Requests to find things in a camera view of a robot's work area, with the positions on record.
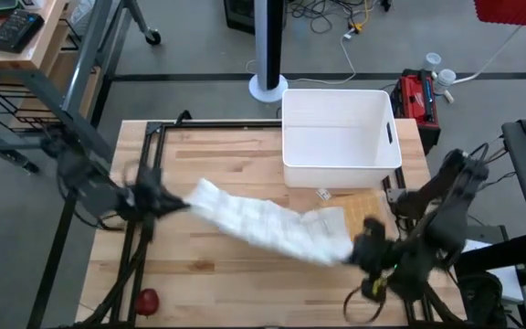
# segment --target butcher block tabletop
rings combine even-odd
[[[146,123],[122,123],[111,168],[111,178],[116,182],[123,175],[131,180],[135,176]],[[430,176],[416,122],[397,119],[395,125],[406,185],[419,188]],[[167,133],[165,141],[163,181],[179,196],[187,195],[204,177],[232,195],[268,199],[299,212],[314,209],[321,202],[314,189],[284,185],[280,129],[176,129]],[[366,192],[329,191],[332,197]],[[396,237],[390,213],[385,211],[380,219],[387,234]],[[123,239],[122,232],[97,230],[77,321],[91,314],[116,281]],[[156,223],[142,288],[157,291],[160,308],[155,315],[138,316],[136,325],[348,326],[342,317],[342,302],[364,276],[352,266],[321,267],[252,247],[182,212]],[[429,281],[450,310],[465,318],[459,290],[452,280],[443,272],[432,272]],[[131,285],[132,277],[123,294],[123,320]],[[359,320],[368,319],[376,308],[359,295],[349,304],[349,313]],[[415,308],[417,318],[423,319],[419,302]],[[388,292],[386,305],[372,324],[406,324],[401,300]]]

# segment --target caster wheel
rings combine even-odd
[[[40,168],[32,163],[27,163],[23,166],[24,170],[26,170],[29,174],[38,174],[40,172]]]
[[[162,36],[160,36],[160,32],[157,30],[150,30],[150,33],[152,34],[153,40],[151,40],[148,37],[145,37],[145,41],[147,41],[148,44],[152,46],[157,46],[162,43]]]

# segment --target green object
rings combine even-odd
[[[19,7],[19,0],[0,0],[0,17],[9,16]]]

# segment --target concrete floor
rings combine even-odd
[[[222,0],[140,0],[140,4],[146,20],[162,32],[165,45],[147,47],[131,25],[119,73],[244,72],[247,61],[255,57],[254,38],[226,27]],[[339,46],[345,20],[336,15],[330,19],[334,29],[323,35],[311,33],[306,19],[288,19],[284,72],[349,71]],[[418,68],[428,51],[439,53],[444,67],[475,71],[513,28],[479,22],[472,2],[397,1],[388,14],[376,8],[363,33],[346,46],[359,72]],[[489,71],[526,71],[526,28]],[[375,89],[391,82],[352,81],[337,88]],[[291,86],[333,87],[309,82]],[[526,117],[526,80],[474,81],[455,86],[452,93],[455,104],[437,102],[443,132],[427,157],[432,172],[451,149],[472,150],[494,139],[502,123]],[[273,118],[276,109],[276,104],[253,101],[245,82],[120,82],[113,84],[99,131],[115,144],[122,120],[172,119],[182,110],[191,111],[195,118]],[[43,168],[43,175],[25,175],[0,160],[0,328],[4,329],[26,324],[62,208],[53,179],[55,164],[39,152],[27,155]],[[510,159],[500,159],[490,170],[490,179],[511,171]],[[489,225],[505,225],[512,237],[526,234],[526,206],[515,179],[480,193],[470,213]],[[93,234],[74,221],[45,326],[73,321]]]

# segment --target white towel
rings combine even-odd
[[[341,207],[302,215],[271,201],[230,196],[205,179],[184,201],[226,234],[298,260],[333,265],[352,253]]]

